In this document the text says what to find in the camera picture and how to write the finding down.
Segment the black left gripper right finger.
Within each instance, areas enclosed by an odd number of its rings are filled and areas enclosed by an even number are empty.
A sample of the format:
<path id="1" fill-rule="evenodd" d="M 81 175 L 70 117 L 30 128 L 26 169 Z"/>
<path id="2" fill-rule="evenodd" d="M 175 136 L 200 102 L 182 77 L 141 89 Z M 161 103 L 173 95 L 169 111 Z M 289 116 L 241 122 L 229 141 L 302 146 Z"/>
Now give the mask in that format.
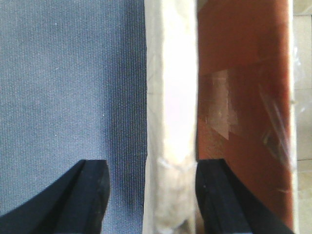
<path id="1" fill-rule="evenodd" d="M 207 234 L 291 234 L 223 159 L 199 160 L 195 193 Z"/>

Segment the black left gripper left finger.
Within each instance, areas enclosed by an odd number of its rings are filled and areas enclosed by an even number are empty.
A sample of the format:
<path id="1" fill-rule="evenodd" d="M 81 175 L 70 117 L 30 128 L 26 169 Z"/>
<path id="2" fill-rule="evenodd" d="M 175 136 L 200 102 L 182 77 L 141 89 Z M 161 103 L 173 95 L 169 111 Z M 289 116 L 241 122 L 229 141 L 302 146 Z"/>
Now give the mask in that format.
<path id="1" fill-rule="evenodd" d="M 99 234 L 110 195 L 106 160 L 80 160 L 32 199 L 1 216 L 2 234 Z"/>

